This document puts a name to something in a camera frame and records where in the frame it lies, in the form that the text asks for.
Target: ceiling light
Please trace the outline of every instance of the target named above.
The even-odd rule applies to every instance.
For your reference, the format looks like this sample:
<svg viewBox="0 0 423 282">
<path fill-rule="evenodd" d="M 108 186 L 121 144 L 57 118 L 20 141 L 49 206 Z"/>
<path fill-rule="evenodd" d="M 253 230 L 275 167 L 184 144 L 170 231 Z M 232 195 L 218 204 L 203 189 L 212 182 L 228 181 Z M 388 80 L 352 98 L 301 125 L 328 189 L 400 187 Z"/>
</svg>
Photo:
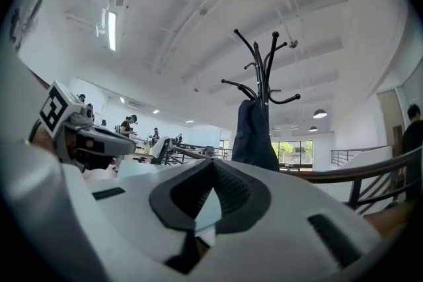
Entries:
<svg viewBox="0 0 423 282">
<path fill-rule="evenodd" d="M 320 119 L 320 118 L 324 118 L 327 115 L 328 114 L 326 113 L 325 110 L 319 109 L 313 114 L 313 118 Z"/>
<path fill-rule="evenodd" d="M 116 19 L 116 13 L 108 13 L 108 45 L 112 51 L 116 51 Z"/>
</svg>

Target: ceiling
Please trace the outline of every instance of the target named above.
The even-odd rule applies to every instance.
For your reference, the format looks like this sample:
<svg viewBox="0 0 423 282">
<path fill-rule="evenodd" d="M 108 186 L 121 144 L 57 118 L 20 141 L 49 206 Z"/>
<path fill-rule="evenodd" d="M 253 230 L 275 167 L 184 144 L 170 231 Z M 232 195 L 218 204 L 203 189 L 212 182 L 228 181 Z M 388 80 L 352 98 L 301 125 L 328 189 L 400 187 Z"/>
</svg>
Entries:
<svg viewBox="0 0 423 282">
<path fill-rule="evenodd" d="M 137 110 L 139 111 L 139 113 L 142 113 L 148 116 L 153 116 L 157 119 L 166 120 L 168 122 L 178 123 L 186 127 L 192 127 L 192 126 L 200 124 L 195 121 L 186 123 L 187 121 L 192 121 L 192 120 L 184 116 L 179 116 L 175 112 L 168 112 L 166 110 L 162 110 L 161 108 L 158 109 L 157 107 L 154 107 L 152 105 L 146 104 L 144 102 L 140 102 L 137 99 L 128 98 L 127 96 L 122 96 L 121 94 L 112 92 L 110 90 L 106 90 L 105 88 L 102 88 L 102 90 L 104 91 L 105 95 L 107 95 L 109 100 L 112 100 L 113 102 L 124 105 L 131 110 Z"/>
<path fill-rule="evenodd" d="M 166 102 L 131 95 L 136 100 L 180 116 L 189 110 L 203 117 L 204 123 L 219 125 L 219 119 L 220 127 L 230 129 L 236 128 L 237 108 L 245 96 L 221 79 L 256 88 L 254 69 L 243 68 L 253 61 L 252 55 L 233 30 L 238 28 L 251 44 L 257 41 L 263 56 L 270 50 L 275 30 L 280 33 L 279 43 L 298 40 L 296 49 L 276 52 L 270 84 L 281 90 L 274 93 L 276 100 L 296 93 L 301 100 L 270 104 L 270 125 L 290 135 L 305 135 L 312 124 L 318 125 L 319 133 L 331 131 L 335 117 L 364 100 L 386 74 L 392 55 L 382 46 L 395 42 L 394 36 L 401 38 L 398 22 L 403 11 L 402 0 L 387 1 L 63 0 L 63 13 L 73 39 L 81 41 L 84 61 L 116 74 L 115 81 L 100 83 L 93 71 L 86 73 L 88 81 L 122 92 L 115 88 L 116 82 L 132 79 L 144 91 L 154 92 L 151 98 L 165 96 L 170 103 L 160 107 Z M 95 24 L 101 22 L 105 8 L 118 14 L 116 53 L 108 49 L 107 34 L 95 36 Z M 392 18 L 383 15 L 389 9 Z M 382 32 L 370 39 L 375 28 Z M 366 50 L 371 57 L 365 58 Z M 159 82 L 168 85 L 161 88 Z M 198 92 L 176 104 L 177 95 L 169 94 L 176 88 Z M 328 117 L 316 122 L 313 112 L 318 108 L 325 109 Z M 224 125 L 229 120 L 231 127 Z M 292 126 L 299 128 L 291 132 Z"/>
</svg>

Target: person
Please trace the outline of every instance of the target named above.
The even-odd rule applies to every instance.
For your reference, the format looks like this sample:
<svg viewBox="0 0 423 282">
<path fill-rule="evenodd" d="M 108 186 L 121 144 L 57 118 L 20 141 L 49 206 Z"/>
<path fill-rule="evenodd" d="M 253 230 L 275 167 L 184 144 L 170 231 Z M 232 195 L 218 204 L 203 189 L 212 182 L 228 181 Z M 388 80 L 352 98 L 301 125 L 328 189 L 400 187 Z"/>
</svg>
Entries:
<svg viewBox="0 0 423 282">
<path fill-rule="evenodd" d="M 133 131 L 133 129 L 130 127 L 131 123 L 136 123 L 137 122 L 137 116 L 131 115 L 131 116 L 127 116 L 125 121 L 122 122 L 120 124 L 120 131 L 119 133 L 126 136 L 126 137 L 130 137 L 131 134 L 135 134 L 135 132 Z M 119 171 L 119 167 L 120 167 L 120 163 L 122 162 L 122 160 L 124 159 L 124 155 L 120 155 L 117 159 L 116 159 L 116 166 L 113 167 L 113 170 L 115 172 Z"/>
<path fill-rule="evenodd" d="M 154 147 L 154 145 L 156 144 L 156 142 L 158 142 L 159 139 L 160 139 L 160 137 L 159 137 L 159 130 L 156 127 L 154 129 L 154 134 L 151 137 L 151 147 Z"/>
<path fill-rule="evenodd" d="M 423 121 L 420 120 L 420 108 L 413 104 L 407 111 L 410 125 L 403 136 L 403 154 L 411 152 L 423 144 Z M 422 179 L 421 161 L 408 166 L 405 171 L 405 184 L 411 184 L 416 180 Z M 421 185 L 417 184 L 406 191 L 406 200 L 412 200 L 420 196 Z"/>
<path fill-rule="evenodd" d="M 94 123 L 94 121 L 95 121 L 94 106 L 93 106 L 93 104 L 87 104 L 87 107 L 91 108 L 91 110 L 93 111 L 93 123 Z"/>
<path fill-rule="evenodd" d="M 136 123 L 136 122 L 137 122 L 137 116 L 135 114 L 131 116 L 127 116 L 125 121 L 120 124 L 119 133 L 126 137 L 130 137 L 130 134 L 135 134 L 135 132 L 130 127 L 130 124 Z"/>
<path fill-rule="evenodd" d="M 79 101 L 81 101 L 83 104 L 85 103 L 85 94 L 77 95 L 77 97 L 78 97 Z"/>
</svg>

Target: black coat rack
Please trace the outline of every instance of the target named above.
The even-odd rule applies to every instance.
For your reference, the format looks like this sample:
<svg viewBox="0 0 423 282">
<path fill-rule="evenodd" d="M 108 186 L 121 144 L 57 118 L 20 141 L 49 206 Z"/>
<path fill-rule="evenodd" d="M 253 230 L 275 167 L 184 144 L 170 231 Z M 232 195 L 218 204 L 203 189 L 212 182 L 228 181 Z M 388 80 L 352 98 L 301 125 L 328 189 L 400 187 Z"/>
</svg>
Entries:
<svg viewBox="0 0 423 282">
<path fill-rule="evenodd" d="M 262 57 L 260 55 L 260 50 L 258 49 L 258 44 L 254 42 L 253 47 L 249 44 L 249 42 L 244 38 L 244 36 L 237 30 L 234 30 L 234 33 L 244 42 L 245 45 L 249 48 L 252 57 L 254 58 L 254 62 L 249 63 L 247 66 L 244 67 L 244 69 L 248 69 L 250 66 L 254 66 L 256 69 L 256 77 L 257 77 L 257 94 L 255 91 L 253 91 L 250 87 L 245 86 L 243 84 L 234 83 L 233 81 L 228 81 L 225 79 L 222 79 L 221 82 L 229 85 L 236 86 L 241 92 L 243 92 L 250 100 L 259 102 L 263 112 L 264 116 L 266 118 L 267 126 L 269 127 L 269 100 L 277 105 L 287 104 L 288 102 L 298 100 L 301 98 L 299 94 L 296 94 L 292 96 L 291 98 L 288 98 L 283 101 L 277 101 L 272 98 L 273 92 L 280 92 L 279 89 L 270 89 L 269 79 L 270 79 L 270 71 L 272 69 L 273 64 L 273 58 L 275 55 L 275 51 L 287 46 L 287 42 L 284 42 L 283 44 L 276 46 L 276 43 L 279 38 L 279 32 L 273 32 L 272 33 L 272 47 L 270 48 L 270 52 L 266 55 L 264 58 L 264 62 L 262 61 Z M 297 47 L 298 42 L 292 41 L 289 44 L 290 48 Z"/>
</svg>

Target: metal railing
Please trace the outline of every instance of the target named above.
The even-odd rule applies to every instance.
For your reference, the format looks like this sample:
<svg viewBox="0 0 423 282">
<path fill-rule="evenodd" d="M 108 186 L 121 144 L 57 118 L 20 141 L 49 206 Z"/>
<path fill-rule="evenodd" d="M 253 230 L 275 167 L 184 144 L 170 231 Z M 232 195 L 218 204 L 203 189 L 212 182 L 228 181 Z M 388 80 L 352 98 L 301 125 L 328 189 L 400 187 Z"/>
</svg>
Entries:
<svg viewBox="0 0 423 282">
<path fill-rule="evenodd" d="M 331 150 L 332 163 L 339 166 L 346 164 L 349 160 L 354 158 L 358 153 L 372 151 L 374 149 L 385 148 L 387 146 L 371 147 L 371 148 L 357 148 L 357 149 L 333 149 Z"/>
<path fill-rule="evenodd" d="M 232 149 L 215 148 L 213 156 L 207 156 L 205 153 L 205 146 L 176 144 L 165 157 L 165 164 L 183 164 L 197 159 L 221 159 L 231 160 Z"/>
<path fill-rule="evenodd" d="M 189 162 L 189 160 L 186 159 L 212 159 L 206 155 L 201 155 L 186 149 L 178 147 L 173 148 L 177 153 L 183 155 L 185 162 Z M 344 203 L 354 210 L 366 205 L 366 207 L 358 211 L 362 214 L 378 201 L 397 197 L 399 194 L 406 192 L 416 185 L 421 185 L 421 180 L 417 180 L 409 183 L 404 182 L 403 185 L 399 187 L 398 185 L 395 185 L 395 178 L 397 177 L 399 170 L 408 166 L 415 166 L 415 169 L 419 168 L 421 170 L 422 149 L 423 147 L 420 147 L 413 152 L 409 152 L 393 159 L 356 168 L 329 170 L 327 172 L 285 171 L 281 172 L 281 174 L 296 176 L 309 181 L 312 184 L 352 182 L 350 198 Z M 361 191 L 362 181 L 366 178 L 375 178 L 375 180 L 366 189 Z M 367 197 L 363 198 L 364 195 L 369 193 L 371 190 L 373 191 Z"/>
</svg>

